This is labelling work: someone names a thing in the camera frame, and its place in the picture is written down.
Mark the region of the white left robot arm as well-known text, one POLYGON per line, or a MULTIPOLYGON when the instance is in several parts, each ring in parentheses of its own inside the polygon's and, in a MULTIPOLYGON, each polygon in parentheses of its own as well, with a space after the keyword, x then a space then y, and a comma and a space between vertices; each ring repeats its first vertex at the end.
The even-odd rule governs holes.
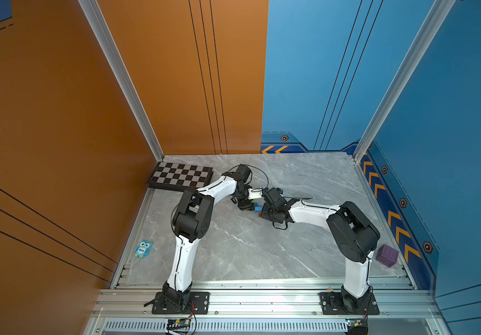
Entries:
POLYGON ((173 211, 171 227, 176 236, 176 251, 171 273, 162 288, 162 298, 176 311, 190 308, 192 268, 197 247, 208 232, 214 205, 231 196, 238 205, 250 204, 251 173, 224 173, 212 184, 185 191, 173 211))

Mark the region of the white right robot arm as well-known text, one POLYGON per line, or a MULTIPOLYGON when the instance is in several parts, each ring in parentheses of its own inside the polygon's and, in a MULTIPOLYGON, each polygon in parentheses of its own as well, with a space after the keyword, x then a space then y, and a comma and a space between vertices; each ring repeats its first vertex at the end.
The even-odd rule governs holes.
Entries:
POLYGON ((262 206, 261 218, 276 229, 289 223, 305 223, 327 228, 346 259, 344 283, 336 304, 345 314, 376 314, 375 298, 369 282, 370 267, 380 233, 353 202, 323 206, 291 199, 281 205, 262 206))

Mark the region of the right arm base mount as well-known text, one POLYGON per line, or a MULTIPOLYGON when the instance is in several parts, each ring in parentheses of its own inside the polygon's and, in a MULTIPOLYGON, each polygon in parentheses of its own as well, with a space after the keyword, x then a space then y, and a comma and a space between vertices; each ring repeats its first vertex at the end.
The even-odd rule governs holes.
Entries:
POLYGON ((377 300, 372 292, 367 291, 361 298, 336 291, 319 293, 319 301, 324 315, 379 315, 377 300))

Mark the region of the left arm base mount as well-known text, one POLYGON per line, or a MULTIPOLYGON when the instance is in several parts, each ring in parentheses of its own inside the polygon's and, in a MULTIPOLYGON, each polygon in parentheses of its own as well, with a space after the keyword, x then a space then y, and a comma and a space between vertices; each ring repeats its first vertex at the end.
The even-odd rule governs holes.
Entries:
POLYGON ((156 294, 152 300, 153 315, 192 314, 206 315, 209 310, 209 292, 191 292, 177 297, 166 297, 163 293, 156 294))

